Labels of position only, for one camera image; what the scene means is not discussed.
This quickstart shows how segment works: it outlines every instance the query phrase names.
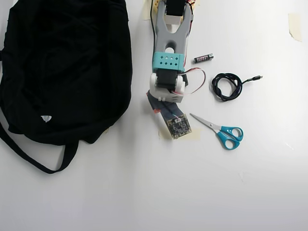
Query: black usb cable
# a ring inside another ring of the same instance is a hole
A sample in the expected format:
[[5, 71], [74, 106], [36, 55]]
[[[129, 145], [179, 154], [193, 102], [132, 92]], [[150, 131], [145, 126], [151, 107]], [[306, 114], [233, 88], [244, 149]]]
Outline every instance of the black usb cable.
[[[218, 83], [219, 81], [222, 79], [222, 78], [225, 78], [227, 79], [228, 81], [230, 81], [235, 87], [235, 91], [232, 93], [231, 96], [225, 96], [221, 93], [221, 90], [219, 89], [218, 87]], [[262, 79], [263, 76], [256, 76], [256, 77], [253, 77], [253, 78], [250, 78], [244, 82], [241, 81], [241, 79], [235, 75], [235, 74], [231, 74], [231, 73], [220, 73], [218, 74], [212, 81], [212, 85], [213, 85], [213, 91], [215, 92], [215, 94], [221, 98], [221, 100], [223, 102], [226, 102], [226, 101], [230, 101], [230, 100], [235, 100], [237, 97], [240, 96], [240, 94], [242, 93], [242, 90], [243, 90], [243, 84], [244, 83], [247, 83], [247, 82], [250, 82], [250, 81], [255, 81], [255, 80], [259, 80], [259, 79]]]

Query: white wire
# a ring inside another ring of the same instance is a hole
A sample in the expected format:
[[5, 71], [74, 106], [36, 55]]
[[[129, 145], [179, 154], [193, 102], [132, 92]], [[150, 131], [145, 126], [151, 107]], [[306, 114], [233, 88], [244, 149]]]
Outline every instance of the white wire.
[[172, 114], [179, 122], [181, 122], [182, 120], [181, 120], [181, 118], [180, 117], [178, 117], [177, 115], [175, 115], [175, 114]]
[[201, 89], [201, 87], [203, 87], [203, 85], [205, 84], [205, 81], [206, 81], [206, 73], [203, 69], [196, 67], [196, 68], [189, 69], [188, 71], [185, 71], [184, 73], [180, 73], [179, 75], [183, 76], [185, 74], [188, 74], [188, 73], [194, 72], [194, 71], [202, 71], [203, 72], [204, 80], [203, 80], [203, 83], [201, 84], [201, 86], [198, 87], [196, 90], [194, 90], [192, 93], [189, 93], [189, 94], [179, 94], [179, 93], [176, 93], [175, 91], [172, 91], [173, 94], [178, 95], [178, 96], [189, 96], [189, 95], [195, 94], [198, 90]]

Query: teal bracket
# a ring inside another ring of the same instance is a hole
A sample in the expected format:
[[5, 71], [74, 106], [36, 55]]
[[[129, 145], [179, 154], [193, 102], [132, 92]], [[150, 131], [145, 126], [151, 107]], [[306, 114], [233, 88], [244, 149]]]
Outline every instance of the teal bracket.
[[184, 72], [184, 60], [185, 56], [183, 54], [155, 52], [153, 58], [153, 71], [157, 69], [169, 69]]

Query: backpack logo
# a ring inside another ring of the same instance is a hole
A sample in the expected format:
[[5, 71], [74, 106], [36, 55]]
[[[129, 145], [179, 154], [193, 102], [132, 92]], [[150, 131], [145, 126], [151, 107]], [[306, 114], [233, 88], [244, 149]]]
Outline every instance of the backpack logo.
[[41, 117], [45, 121], [45, 123], [48, 123], [51, 120], [51, 118], [52, 118], [52, 116], [50, 116], [50, 115], [48, 115], [48, 116], [47, 115], [43, 115]]

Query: backpack strap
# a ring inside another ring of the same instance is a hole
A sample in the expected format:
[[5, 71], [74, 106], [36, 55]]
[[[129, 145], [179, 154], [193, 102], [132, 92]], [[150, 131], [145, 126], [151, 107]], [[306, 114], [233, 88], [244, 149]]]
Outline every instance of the backpack strap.
[[73, 160], [77, 149], [79, 142], [70, 143], [65, 146], [64, 151], [64, 157], [61, 164], [61, 167], [58, 170], [50, 170], [49, 168], [46, 168], [36, 160], [32, 159], [30, 156], [28, 156], [23, 150], [20, 149], [20, 147], [12, 140], [12, 138], [6, 133], [4, 130], [2, 124], [0, 123], [0, 138], [10, 147], [12, 148], [21, 158], [28, 161], [29, 163], [33, 164], [38, 169], [42, 170], [43, 172], [46, 172], [48, 174], [53, 174], [56, 172], [61, 172], [62, 170], [66, 169], [66, 167], [71, 163]]

